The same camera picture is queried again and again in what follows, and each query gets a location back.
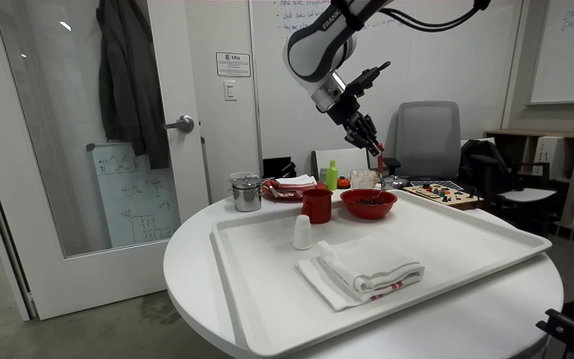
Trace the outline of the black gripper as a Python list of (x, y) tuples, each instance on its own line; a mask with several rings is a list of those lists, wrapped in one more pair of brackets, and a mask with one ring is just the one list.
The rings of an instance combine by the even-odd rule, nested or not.
[(360, 111), (352, 95), (342, 95), (330, 109), (328, 117), (344, 127), (344, 139), (354, 147), (366, 149), (370, 155), (382, 153), (382, 143), (376, 139), (376, 127), (368, 113)]

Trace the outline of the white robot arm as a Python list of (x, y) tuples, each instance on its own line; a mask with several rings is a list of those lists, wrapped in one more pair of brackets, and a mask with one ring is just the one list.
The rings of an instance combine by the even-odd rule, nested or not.
[(352, 55), (354, 33), (376, 13), (384, 13), (418, 31), (446, 31), (474, 13), (484, 11), (490, 0), (472, 0), (468, 11), (446, 21), (424, 21), (402, 9), (390, 7), (392, 0), (330, 0), (330, 3), (306, 25), (294, 29), (284, 41), (282, 59), (288, 73), (310, 95), (314, 109), (326, 113), (344, 129), (344, 139), (354, 147), (380, 155), (376, 127), (368, 113), (360, 111), (358, 97), (372, 85), (390, 61), (362, 69), (344, 83), (336, 69)]

